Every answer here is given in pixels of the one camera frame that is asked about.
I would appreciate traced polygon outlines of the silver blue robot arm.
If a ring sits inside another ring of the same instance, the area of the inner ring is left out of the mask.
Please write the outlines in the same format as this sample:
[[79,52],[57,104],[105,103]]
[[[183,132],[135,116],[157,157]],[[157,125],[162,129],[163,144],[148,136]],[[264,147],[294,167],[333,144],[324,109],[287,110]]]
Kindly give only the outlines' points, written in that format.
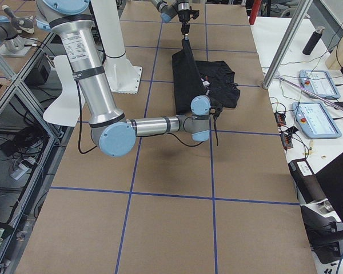
[[182,24],[181,33],[185,40],[189,39],[189,21],[192,12],[189,1],[176,0],[171,5],[162,0],[152,0],[151,3],[160,13],[163,23],[169,23],[175,16],[178,16],[179,22]]
[[135,92],[142,69],[126,57],[115,1],[37,1],[38,25],[57,34],[77,85],[78,99],[90,113],[91,138],[109,156],[131,151],[138,137],[183,131],[196,143],[209,138],[211,101],[199,95],[192,114],[126,119],[112,91]]

